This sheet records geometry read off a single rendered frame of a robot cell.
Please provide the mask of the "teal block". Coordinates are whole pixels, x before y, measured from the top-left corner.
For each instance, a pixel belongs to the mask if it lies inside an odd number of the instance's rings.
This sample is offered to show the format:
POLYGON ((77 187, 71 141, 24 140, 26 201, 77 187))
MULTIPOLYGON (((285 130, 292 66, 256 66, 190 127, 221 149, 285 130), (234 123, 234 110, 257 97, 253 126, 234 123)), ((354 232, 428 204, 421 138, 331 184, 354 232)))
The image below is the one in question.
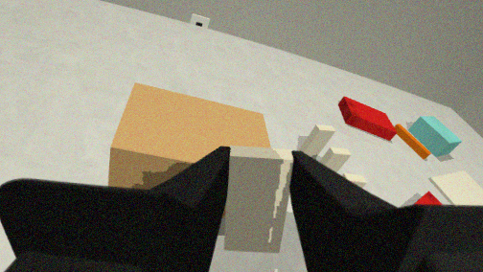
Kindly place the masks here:
POLYGON ((462 142, 436 117, 420 116, 408 131, 434 156, 449 154, 462 142))

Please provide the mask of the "cream flat rectangular slab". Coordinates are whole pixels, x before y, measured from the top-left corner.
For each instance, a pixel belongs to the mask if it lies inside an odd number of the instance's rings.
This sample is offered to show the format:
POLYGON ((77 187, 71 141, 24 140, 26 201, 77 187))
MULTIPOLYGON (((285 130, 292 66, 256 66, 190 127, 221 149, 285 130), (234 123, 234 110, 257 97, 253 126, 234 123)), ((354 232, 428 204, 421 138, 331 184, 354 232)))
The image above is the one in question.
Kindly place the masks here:
POLYGON ((451 205, 483 206, 483 189, 464 170, 431 177, 428 181, 451 205))

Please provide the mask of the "cream domino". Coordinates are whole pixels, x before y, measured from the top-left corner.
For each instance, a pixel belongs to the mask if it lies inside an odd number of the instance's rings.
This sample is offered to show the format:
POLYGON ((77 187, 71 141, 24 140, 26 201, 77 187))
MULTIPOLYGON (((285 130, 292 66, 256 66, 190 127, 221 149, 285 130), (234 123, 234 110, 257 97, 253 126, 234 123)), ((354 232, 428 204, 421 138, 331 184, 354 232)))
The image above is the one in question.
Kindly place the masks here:
POLYGON ((349 174, 349 173, 343 173, 342 175, 344 178, 348 179, 349 181, 353 182, 354 184, 357 184, 361 188, 364 187, 364 185, 367 183, 364 176, 361 175, 355 175, 355 174, 349 174))
POLYGON ((319 163, 338 172, 350 156, 351 153, 346 148, 330 147, 319 163))
POLYGON ((230 148, 223 251, 280 253, 292 149, 230 148))
POLYGON ((315 125, 299 151, 315 160, 334 133, 335 130, 331 125, 315 125))

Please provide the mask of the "orange flat bar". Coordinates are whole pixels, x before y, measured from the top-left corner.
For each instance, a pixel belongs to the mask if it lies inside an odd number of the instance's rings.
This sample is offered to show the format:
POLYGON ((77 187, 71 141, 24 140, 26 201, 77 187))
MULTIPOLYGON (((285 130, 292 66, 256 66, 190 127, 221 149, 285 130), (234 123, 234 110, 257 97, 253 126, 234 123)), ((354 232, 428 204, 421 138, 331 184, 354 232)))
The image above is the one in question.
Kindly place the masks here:
POLYGON ((403 126, 401 125, 394 125, 395 130, 397 131, 397 135, 401 137, 401 139, 406 142, 412 149, 417 152, 417 154, 425 159, 427 156, 431 154, 427 150, 426 147, 423 146, 423 144, 420 144, 418 140, 416 140, 413 135, 411 135, 403 126))

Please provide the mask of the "tan rectangular block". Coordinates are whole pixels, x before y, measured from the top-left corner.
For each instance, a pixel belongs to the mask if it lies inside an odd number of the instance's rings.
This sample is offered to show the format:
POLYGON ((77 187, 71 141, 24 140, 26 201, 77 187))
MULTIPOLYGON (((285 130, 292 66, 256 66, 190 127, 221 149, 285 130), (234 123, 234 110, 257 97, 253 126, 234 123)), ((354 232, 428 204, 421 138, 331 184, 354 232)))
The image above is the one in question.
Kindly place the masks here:
POLYGON ((108 187, 150 190, 221 146, 271 148, 264 114, 134 83, 112 140, 108 187))

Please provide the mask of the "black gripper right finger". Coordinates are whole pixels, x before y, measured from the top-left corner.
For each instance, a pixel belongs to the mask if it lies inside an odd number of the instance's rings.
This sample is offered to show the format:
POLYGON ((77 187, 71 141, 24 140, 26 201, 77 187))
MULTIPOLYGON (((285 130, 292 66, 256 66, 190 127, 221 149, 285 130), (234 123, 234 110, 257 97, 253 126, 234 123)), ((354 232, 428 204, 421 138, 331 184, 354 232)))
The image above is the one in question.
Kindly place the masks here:
POLYGON ((308 272, 415 272, 436 252, 483 252, 483 206, 397 208, 302 151, 290 203, 308 272))

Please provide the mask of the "red rectangular block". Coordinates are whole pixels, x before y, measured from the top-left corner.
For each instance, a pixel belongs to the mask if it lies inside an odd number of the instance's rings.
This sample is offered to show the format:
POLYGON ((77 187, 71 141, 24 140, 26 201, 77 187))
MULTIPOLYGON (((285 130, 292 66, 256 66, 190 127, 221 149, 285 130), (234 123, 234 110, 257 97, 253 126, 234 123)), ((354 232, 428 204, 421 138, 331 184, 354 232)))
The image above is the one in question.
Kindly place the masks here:
POLYGON ((338 104, 345 123, 391 141, 397 131, 386 116, 366 104, 343 96, 338 104))
POLYGON ((438 198, 435 198, 431 192, 424 194, 419 200, 417 200, 414 204, 433 204, 433 205, 442 205, 438 198))

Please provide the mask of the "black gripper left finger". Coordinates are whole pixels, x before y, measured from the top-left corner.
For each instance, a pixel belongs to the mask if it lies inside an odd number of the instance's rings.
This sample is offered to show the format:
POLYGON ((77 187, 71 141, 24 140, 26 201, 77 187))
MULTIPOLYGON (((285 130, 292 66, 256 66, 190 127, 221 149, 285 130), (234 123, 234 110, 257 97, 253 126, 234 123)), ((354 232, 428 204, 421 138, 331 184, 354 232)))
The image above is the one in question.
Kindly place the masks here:
POLYGON ((209 272, 228 191, 230 147, 150 190, 17 178, 0 187, 0 221, 22 251, 209 272))

